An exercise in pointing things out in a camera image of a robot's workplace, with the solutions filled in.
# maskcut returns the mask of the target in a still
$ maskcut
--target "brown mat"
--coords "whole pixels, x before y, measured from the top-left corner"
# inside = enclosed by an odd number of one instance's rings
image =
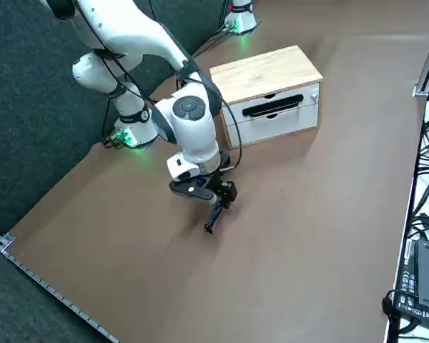
[[[206,207],[168,190],[163,142],[95,146],[12,230],[11,253],[123,342],[383,339],[429,0],[259,0],[257,16],[202,65],[297,44],[325,78],[322,123],[245,149],[219,242]]]

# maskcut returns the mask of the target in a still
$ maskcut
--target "white drawer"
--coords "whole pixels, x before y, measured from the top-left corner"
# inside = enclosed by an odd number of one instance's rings
[[[299,104],[298,108],[313,106],[319,103],[319,93],[320,93],[320,84],[319,83],[310,84],[308,86],[304,86],[301,88],[290,89],[289,91],[282,91],[281,93],[277,93],[274,97],[270,99],[262,97],[262,98],[256,98],[256,99],[240,102],[238,104],[232,104],[230,105],[230,108],[237,122],[242,123],[244,121],[257,119],[257,118],[252,118],[251,116],[244,116],[243,109],[247,109],[249,107],[257,106],[261,104],[266,104],[271,101],[284,99],[289,96],[294,96],[298,94],[303,95],[303,101]],[[232,119],[232,116],[230,115],[229,111],[225,106],[222,107],[222,113],[224,114],[224,121],[226,126],[233,125],[234,121]]]
[[[319,104],[298,107],[279,113],[272,119],[264,116],[239,123],[238,127],[242,136],[242,143],[249,144],[254,141],[316,127],[318,107]],[[238,135],[235,125],[229,125],[227,133],[229,134],[231,147],[238,147]]]

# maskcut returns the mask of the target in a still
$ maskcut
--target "green led light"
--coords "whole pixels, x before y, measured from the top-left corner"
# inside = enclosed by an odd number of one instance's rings
[[[111,140],[123,140],[124,132],[119,130],[111,136]]]
[[[236,34],[238,34],[240,32],[240,20],[239,19],[234,20],[234,25],[232,27],[232,31],[235,32]]]
[[[138,141],[135,136],[130,132],[130,129],[125,129],[124,131],[124,143],[127,146],[136,146],[138,145]]]

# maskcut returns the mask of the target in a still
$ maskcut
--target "drawer handle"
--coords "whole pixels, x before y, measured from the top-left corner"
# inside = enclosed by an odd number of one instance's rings
[[[288,98],[267,102],[266,104],[256,105],[248,109],[243,109],[242,113],[243,116],[251,116],[252,118],[267,116],[268,114],[275,114],[286,109],[293,109],[299,106],[303,99],[303,95],[298,94]]]

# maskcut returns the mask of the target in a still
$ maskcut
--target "wooden lid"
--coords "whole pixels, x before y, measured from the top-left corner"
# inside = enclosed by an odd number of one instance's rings
[[[322,81],[298,46],[216,66],[210,73],[228,104]]]

